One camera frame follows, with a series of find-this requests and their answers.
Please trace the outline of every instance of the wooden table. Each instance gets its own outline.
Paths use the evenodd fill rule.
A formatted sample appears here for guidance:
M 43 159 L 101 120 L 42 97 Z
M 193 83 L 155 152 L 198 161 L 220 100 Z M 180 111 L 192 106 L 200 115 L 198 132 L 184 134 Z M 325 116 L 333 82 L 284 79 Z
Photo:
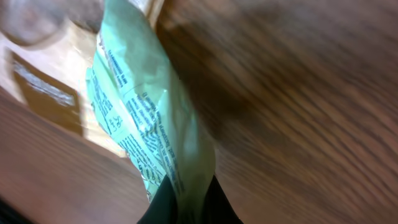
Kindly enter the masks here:
M 397 223 L 397 21 L 394 0 L 166 0 L 158 36 L 244 223 Z M 40 223 L 141 217 L 131 167 L 0 105 L 0 195 Z

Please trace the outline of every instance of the wood grain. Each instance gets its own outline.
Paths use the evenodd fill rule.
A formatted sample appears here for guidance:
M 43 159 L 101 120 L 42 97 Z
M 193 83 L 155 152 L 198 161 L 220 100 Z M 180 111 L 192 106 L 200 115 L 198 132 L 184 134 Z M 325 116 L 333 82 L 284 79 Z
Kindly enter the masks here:
M 166 0 L 159 39 L 244 223 L 397 223 L 397 21 L 393 0 Z M 6 97 L 0 124 L 0 195 L 35 221 L 134 223 L 147 208 L 102 149 Z

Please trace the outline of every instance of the plastic wrapper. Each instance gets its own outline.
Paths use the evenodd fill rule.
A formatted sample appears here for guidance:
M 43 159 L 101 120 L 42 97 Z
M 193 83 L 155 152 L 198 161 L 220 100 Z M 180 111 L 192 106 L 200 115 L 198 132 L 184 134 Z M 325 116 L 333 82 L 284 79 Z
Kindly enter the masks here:
M 69 20 L 57 2 L 1 1 L 0 87 L 43 118 L 124 157 L 87 97 L 85 72 L 93 63 L 96 35 Z M 163 0 L 131 3 L 154 27 Z
M 88 95 L 98 122 L 140 170 L 149 200 L 171 181 L 178 214 L 198 220 L 215 172 L 212 140 L 140 10 L 105 0 Z

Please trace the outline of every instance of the mint green packet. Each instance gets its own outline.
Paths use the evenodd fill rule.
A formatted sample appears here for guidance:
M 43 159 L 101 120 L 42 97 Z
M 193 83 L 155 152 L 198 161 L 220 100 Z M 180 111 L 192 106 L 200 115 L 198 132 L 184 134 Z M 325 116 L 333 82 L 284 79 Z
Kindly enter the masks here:
M 178 213 L 198 218 L 214 146 L 146 18 L 126 0 L 105 0 L 86 79 L 96 119 L 140 170 L 149 201 L 168 175 Z

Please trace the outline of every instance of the beige packaging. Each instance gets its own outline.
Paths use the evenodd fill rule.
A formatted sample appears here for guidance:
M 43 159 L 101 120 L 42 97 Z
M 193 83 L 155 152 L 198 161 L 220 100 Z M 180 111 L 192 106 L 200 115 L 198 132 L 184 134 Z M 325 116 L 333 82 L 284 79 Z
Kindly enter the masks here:
M 0 86 L 38 115 L 124 157 L 98 124 L 87 97 L 85 73 L 93 64 L 96 34 L 44 2 L 9 1 L 2 8 Z M 155 27 L 163 0 L 130 2 Z

